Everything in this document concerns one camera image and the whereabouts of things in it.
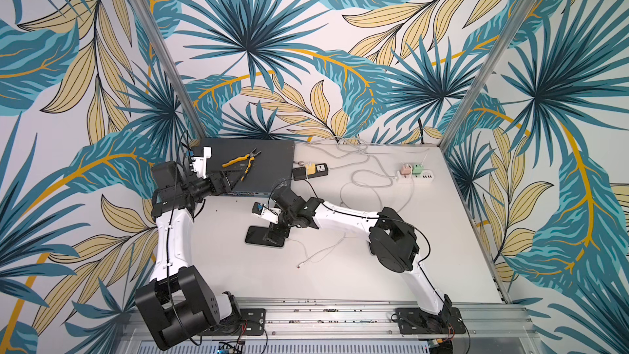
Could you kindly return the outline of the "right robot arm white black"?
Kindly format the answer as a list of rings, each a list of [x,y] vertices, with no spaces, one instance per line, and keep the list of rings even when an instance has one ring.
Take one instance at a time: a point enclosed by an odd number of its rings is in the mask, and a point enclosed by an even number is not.
[[[288,186],[277,188],[270,198],[275,201],[274,208],[259,202],[252,207],[252,214],[270,223],[266,241],[279,244],[291,228],[335,230],[362,239],[383,267],[401,275],[421,311],[444,320],[450,316],[452,301],[431,282],[423,268],[418,237],[424,234],[395,210],[385,207],[382,211],[357,211],[322,198],[305,200]]]

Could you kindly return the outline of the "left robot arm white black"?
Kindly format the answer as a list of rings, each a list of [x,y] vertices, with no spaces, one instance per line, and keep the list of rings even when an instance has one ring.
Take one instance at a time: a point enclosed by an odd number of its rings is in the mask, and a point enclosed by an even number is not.
[[[208,170],[207,163],[207,158],[195,157],[187,167],[178,162],[152,167],[157,184],[151,199],[157,255],[151,277],[135,292],[135,303],[162,351],[242,321],[234,295],[215,294],[192,263],[197,207],[209,196],[233,189],[229,172]]]

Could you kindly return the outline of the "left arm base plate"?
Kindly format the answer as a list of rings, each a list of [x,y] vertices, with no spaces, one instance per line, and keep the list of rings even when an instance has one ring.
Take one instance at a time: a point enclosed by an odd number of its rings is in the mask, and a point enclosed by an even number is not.
[[[202,332],[201,336],[263,336],[265,322],[265,308],[243,308],[222,320],[218,326]]]

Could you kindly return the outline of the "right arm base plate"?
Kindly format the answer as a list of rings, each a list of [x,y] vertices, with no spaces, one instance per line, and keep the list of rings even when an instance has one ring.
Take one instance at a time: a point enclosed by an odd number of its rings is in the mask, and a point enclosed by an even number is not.
[[[466,333],[466,327],[458,308],[452,307],[435,316],[419,308],[396,308],[391,321],[396,323],[401,334],[448,336]]]

